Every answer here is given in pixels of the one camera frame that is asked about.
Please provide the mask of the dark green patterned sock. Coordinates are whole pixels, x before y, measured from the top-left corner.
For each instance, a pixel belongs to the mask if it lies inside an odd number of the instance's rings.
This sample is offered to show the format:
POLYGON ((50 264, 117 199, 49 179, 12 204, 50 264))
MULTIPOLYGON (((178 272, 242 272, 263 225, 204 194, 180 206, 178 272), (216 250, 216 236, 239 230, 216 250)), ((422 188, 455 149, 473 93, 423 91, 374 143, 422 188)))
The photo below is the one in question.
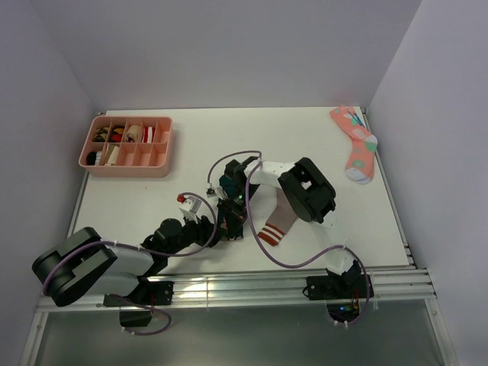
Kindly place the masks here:
POLYGON ((225 175, 219 178, 219 185, 223 190, 224 198, 220 198, 218 207, 218 223, 225 233, 223 241, 236 241, 243 238, 242 221, 238 216, 242 213, 242 190, 237 183, 225 175))

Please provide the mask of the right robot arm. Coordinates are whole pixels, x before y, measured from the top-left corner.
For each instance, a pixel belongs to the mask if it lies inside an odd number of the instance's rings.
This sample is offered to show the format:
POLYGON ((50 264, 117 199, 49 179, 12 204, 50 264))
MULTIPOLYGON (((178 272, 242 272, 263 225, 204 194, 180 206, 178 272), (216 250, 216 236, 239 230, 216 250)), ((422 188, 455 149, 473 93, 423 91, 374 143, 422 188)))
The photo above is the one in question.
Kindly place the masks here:
POLYGON ((232 159, 226 164, 221 184, 222 196, 218 211, 231 236, 247 223, 263 254, 286 269, 304 268, 324 258, 330 290, 338 297, 347 297, 356 285, 368 283, 368 275, 360 258, 345 244, 345 237, 336 219, 336 190, 311 159, 298 162, 271 162, 251 156, 243 162, 232 159), (261 230, 252 219, 251 199, 261 186, 276 191, 276 208, 261 230), (318 239, 327 247, 299 264, 286 264, 276 259, 264 244, 278 244, 296 220, 312 226, 318 239))

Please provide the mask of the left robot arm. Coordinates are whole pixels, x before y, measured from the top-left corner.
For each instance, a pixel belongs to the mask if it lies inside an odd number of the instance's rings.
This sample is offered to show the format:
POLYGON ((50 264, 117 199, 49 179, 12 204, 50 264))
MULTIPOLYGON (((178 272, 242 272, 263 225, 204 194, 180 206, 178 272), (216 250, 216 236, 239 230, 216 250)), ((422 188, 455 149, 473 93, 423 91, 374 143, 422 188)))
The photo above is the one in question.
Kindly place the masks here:
POLYGON ((32 271, 43 285, 43 294, 58 307, 75 303, 86 294, 116 294, 131 304, 140 304, 149 294, 149 277, 157 275, 170 258, 195 244, 203 250, 215 246, 227 234, 221 220, 163 220, 140 247, 104 241, 90 226, 40 255, 32 271))

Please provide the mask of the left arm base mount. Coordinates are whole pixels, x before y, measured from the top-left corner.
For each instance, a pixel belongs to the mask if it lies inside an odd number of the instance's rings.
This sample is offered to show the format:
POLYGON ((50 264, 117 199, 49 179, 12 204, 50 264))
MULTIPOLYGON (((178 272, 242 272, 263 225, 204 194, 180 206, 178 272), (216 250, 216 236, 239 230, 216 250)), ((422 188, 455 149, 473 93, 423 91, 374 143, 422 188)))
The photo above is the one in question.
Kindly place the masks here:
POLYGON ((143 331, 153 320, 165 319, 166 324, 159 332, 171 325, 172 318, 167 311, 159 308, 172 304, 173 281, 143 281, 129 295, 105 294, 104 307, 119 307, 119 323, 136 335, 153 335, 156 331, 143 331))

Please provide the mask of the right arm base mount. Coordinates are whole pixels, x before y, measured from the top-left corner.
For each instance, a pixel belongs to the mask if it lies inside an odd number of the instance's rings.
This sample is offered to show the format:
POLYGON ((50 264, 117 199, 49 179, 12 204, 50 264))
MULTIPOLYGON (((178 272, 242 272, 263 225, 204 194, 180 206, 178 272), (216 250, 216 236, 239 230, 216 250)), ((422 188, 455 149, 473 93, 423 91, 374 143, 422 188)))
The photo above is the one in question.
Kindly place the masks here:
POLYGON ((329 316, 340 323, 351 322, 361 314, 361 300, 371 299, 374 290, 370 279, 360 274, 351 284, 341 276, 330 273, 323 276, 309 276, 302 295, 308 300, 326 302, 329 316))

